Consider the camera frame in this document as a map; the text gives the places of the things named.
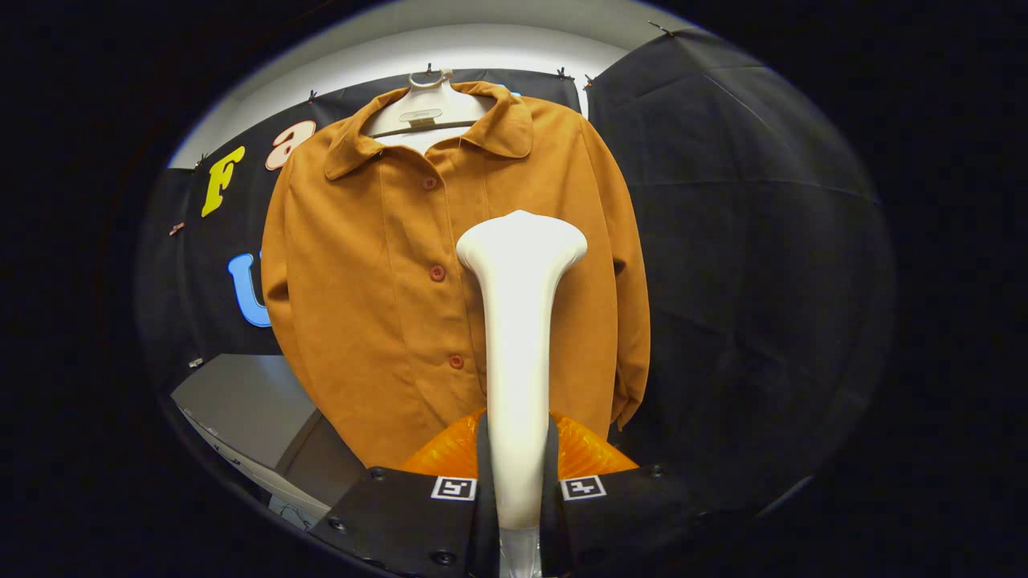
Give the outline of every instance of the jacket sleeve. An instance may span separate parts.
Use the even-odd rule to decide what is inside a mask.
[[[286,209],[292,202],[290,182],[293,174],[293,158],[290,155],[282,167],[279,180],[271,192],[271,202],[267,208],[264,220],[264,233],[261,240],[260,285],[264,296],[264,306],[267,308],[271,320],[271,330],[279,341],[283,355],[293,373],[307,393],[311,388],[307,381],[306,369],[300,357],[296,329],[293,324],[293,310],[289,301],[289,275],[287,256],[289,254],[289,234],[287,229]]]
[[[614,253],[618,291],[618,361],[611,423],[617,422],[620,431],[635,413],[646,392],[650,372],[650,297],[628,185],[596,130],[584,116],[579,121]]]

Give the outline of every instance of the jacket collar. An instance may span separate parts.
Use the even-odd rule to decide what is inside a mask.
[[[509,158],[524,158],[531,151],[531,111],[507,88],[491,82],[457,82],[454,91],[495,99],[484,116],[472,124],[461,138],[489,152]],[[329,145],[325,159],[325,176],[337,179],[386,148],[378,141],[361,133],[368,117],[400,100],[410,87],[397,88],[379,95],[364,105],[338,129]]]

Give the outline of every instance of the white ceiling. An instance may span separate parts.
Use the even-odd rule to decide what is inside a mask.
[[[632,50],[663,34],[647,21],[672,31],[695,28],[661,8],[629,0],[398,0],[360,13],[302,42],[251,74],[227,96],[243,100],[322,57],[383,36],[425,28],[456,24],[531,26]]]

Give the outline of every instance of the blue letter u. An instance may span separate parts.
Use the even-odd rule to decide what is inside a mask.
[[[270,327],[271,319],[267,316],[267,308],[257,302],[257,294],[254,292],[254,282],[250,276],[250,266],[253,264],[254,256],[250,253],[244,253],[228,261],[228,273],[232,276],[232,284],[235,285],[235,299],[240,302],[243,317],[251,325]]]

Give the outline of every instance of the letter a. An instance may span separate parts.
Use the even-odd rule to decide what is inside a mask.
[[[317,129],[318,125],[314,120],[303,120],[283,131],[271,142],[274,148],[267,155],[267,159],[264,160],[264,168],[268,171],[282,169],[282,166],[286,164],[286,159],[289,158],[289,153],[293,152],[293,149],[299,146],[300,143],[309,139]]]

